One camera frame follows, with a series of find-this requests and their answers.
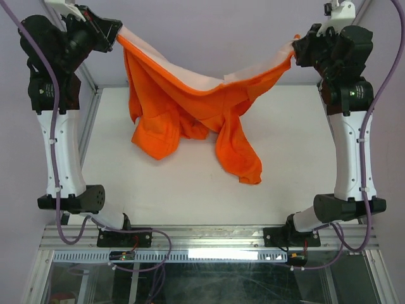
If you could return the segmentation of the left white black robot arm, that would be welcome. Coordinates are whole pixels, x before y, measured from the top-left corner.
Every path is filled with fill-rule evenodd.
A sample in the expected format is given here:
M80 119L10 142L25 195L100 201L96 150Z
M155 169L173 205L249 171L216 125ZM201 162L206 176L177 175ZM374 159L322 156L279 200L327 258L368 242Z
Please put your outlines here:
M75 73L91 52L112 51L123 24L74 1L47 4L61 15L64 30L45 16L32 15L18 32L28 56L28 95L46 150L47 189L37 204L42 210L90 216L112 228L110 238L125 246L133 236L128 216L107 204L102 185L88 185L82 175L77 140L81 81Z

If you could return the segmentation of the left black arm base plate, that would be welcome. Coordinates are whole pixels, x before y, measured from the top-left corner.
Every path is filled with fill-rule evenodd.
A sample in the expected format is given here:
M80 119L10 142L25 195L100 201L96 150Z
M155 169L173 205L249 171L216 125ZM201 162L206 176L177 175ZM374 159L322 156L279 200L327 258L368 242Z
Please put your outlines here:
M151 228L131 228L130 231L99 230L99 248L150 248L153 238Z

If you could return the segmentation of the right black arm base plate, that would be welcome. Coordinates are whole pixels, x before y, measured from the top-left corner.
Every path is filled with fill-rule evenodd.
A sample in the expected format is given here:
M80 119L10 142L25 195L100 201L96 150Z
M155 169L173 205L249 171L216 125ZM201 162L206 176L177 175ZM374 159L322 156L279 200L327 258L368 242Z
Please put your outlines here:
M317 248L321 246L319 235L312 232L297 232L288 227L265 227L263 240L266 248L304 247Z

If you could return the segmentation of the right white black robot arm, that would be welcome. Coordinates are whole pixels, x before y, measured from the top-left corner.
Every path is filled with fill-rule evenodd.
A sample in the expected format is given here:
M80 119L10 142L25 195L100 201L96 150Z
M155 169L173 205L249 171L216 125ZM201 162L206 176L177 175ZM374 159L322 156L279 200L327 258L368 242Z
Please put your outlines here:
M317 194L312 207L287 217L283 239L297 245L306 233L331 222L382 213L386 200L377 196L370 157L373 86L363 76L373 49L371 31L357 25L341 30L315 23L293 43L296 63L312 67L330 125L336 155L332 194Z

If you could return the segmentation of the orange jacket with pink lining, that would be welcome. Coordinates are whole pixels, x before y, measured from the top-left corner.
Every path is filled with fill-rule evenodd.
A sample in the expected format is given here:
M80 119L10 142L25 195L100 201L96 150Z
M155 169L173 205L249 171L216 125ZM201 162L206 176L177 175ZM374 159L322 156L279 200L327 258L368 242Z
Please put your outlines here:
M241 183L261 182L262 163L240 118L290 69L295 55L291 42L264 63L217 79L170 63L127 28L119 31L117 41L123 48L135 145L162 160L177 150L181 138L204 140L214 132L223 169Z

